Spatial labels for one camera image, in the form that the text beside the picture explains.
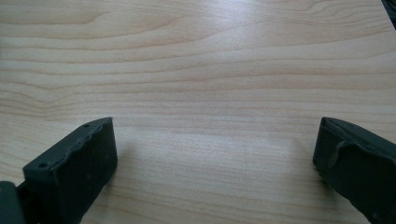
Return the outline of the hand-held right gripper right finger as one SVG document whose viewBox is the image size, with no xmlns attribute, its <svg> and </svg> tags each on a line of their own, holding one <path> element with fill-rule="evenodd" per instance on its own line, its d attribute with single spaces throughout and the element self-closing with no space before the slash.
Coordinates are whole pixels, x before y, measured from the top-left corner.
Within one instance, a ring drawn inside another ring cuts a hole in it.
<svg viewBox="0 0 396 224">
<path fill-rule="evenodd" d="M 353 123 L 324 117 L 313 163 L 372 224 L 396 224 L 396 144 Z"/>
</svg>

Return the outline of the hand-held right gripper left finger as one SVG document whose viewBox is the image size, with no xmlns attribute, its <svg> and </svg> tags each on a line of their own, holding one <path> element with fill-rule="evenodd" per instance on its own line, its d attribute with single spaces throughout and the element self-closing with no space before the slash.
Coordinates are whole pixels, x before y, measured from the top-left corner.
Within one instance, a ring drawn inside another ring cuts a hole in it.
<svg viewBox="0 0 396 224">
<path fill-rule="evenodd" d="M 76 128 L 22 168 L 18 191 L 28 224 L 78 224 L 117 164 L 111 117 Z"/>
</svg>

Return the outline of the dark object at table edge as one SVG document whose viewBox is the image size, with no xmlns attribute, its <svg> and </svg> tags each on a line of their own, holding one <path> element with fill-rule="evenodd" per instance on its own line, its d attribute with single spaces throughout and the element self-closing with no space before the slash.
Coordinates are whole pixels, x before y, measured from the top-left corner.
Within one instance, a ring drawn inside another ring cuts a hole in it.
<svg viewBox="0 0 396 224">
<path fill-rule="evenodd" d="M 384 5 L 385 10 L 387 11 L 389 18 L 392 21 L 396 21 L 396 3 L 393 0 L 381 0 Z"/>
</svg>

